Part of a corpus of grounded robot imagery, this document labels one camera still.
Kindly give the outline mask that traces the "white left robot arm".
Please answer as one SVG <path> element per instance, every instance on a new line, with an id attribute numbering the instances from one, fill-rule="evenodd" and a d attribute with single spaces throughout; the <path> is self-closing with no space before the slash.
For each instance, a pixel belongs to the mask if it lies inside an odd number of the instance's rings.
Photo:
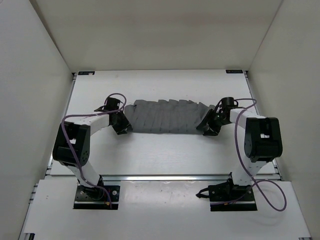
<path id="1" fill-rule="evenodd" d="M 106 198 L 111 203 L 102 176 L 89 161 L 91 136 L 107 127 L 112 127 L 117 135 L 121 135 L 127 133 L 131 124 L 122 109 L 98 109 L 91 114 L 66 115 L 60 123 L 52 157 L 75 175 L 82 191 L 90 198 Z"/>

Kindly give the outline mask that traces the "grey pleated skirt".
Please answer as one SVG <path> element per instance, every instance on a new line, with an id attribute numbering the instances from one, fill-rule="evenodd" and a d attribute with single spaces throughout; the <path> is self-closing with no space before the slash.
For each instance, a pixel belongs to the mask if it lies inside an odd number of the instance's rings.
<path id="1" fill-rule="evenodd" d="M 145 134 L 201 135 L 196 127 L 214 105 L 191 100 L 136 100 L 124 108 L 132 132 Z"/>

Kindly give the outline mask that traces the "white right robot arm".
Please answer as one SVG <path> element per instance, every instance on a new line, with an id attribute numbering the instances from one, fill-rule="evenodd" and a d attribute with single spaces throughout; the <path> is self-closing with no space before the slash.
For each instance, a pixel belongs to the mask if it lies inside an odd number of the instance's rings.
<path id="1" fill-rule="evenodd" d="M 209 109 L 196 129 L 205 136 L 217 136 L 222 126 L 229 124 L 234 124 L 235 137 L 238 136 L 238 127 L 244 129 L 244 156 L 235 140 L 240 166 L 230 173 L 232 183 L 224 187 L 226 198 L 236 200 L 242 195 L 241 187 L 250 186 L 262 167 L 282 155 L 283 144 L 280 123 L 276 117 L 261 116 L 244 107 L 228 105 L 218 112 Z"/>

